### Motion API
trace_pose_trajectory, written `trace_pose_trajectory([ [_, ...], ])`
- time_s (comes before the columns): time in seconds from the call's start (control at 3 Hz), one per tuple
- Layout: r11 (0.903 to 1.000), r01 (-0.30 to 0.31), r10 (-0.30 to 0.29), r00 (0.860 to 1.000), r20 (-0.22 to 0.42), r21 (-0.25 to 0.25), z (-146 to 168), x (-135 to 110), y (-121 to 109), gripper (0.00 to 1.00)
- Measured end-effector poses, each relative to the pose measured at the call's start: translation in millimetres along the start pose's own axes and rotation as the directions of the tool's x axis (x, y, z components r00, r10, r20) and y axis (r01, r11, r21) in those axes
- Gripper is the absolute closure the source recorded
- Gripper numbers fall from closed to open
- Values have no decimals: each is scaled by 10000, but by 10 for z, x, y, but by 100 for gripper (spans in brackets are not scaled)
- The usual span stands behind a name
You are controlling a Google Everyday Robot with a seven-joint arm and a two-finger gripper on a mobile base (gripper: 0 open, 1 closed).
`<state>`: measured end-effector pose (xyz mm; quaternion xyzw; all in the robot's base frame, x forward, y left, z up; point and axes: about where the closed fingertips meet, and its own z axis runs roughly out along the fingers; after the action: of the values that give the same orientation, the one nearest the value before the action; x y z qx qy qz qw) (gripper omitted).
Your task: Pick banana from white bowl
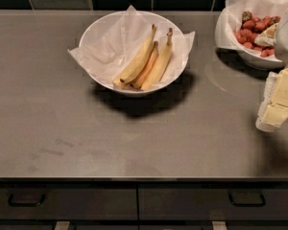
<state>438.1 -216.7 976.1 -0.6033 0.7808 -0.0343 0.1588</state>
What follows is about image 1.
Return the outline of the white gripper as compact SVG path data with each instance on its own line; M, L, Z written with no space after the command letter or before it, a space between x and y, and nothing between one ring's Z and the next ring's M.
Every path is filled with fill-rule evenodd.
M254 43L263 47L275 45L275 56L288 64L288 11L279 24L275 23L259 34ZM288 119L288 65L278 74L270 72L266 79L263 102L259 106L256 127L273 132Z

